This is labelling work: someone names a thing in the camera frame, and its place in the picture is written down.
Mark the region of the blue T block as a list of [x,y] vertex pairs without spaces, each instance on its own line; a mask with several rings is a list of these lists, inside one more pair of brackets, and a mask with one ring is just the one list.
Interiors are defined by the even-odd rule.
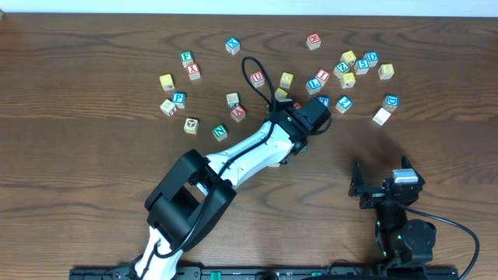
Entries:
[[326,107],[330,107],[330,99],[326,96],[319,96],[318,100],[323,103]]

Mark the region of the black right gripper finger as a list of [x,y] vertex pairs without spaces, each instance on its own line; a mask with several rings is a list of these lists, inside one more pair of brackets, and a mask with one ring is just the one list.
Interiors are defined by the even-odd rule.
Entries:
[[357,161],[352,165],[352,179],[349,186],[348,196],[359,197],[365,191],[365,182],[363,179],[362,171]]
[[409,162],[407,156],[402,156],[401,164],[402,164],[402,174],[403,175],[418,175],[416,169]]

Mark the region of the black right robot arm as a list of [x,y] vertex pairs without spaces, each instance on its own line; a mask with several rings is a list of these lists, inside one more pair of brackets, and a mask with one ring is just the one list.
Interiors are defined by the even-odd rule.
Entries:
[[359,163],[352,165],[349,196],[359,199],[361,209],[375,211],[376,242],[384,254],[377,270],[383,275],[394,269],[423,268],[432,261],[436,242],[432,223],[407,218],[406,209],[419,199],[425,180],[404,156],[401,165],[379,187],[367,186]]

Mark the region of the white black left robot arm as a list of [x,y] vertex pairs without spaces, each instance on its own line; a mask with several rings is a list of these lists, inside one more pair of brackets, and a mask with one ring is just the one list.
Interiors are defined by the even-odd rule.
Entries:
[[259,130],[235,146],[207,156],[195,149],[183,154],[146,199],[149,242],[130,277],[172,279],[181,255],[214,228],[237,187],[264,168],[285,163],[330,124],[331,112],[317,98],[300,109],[292,100],[277,101]]

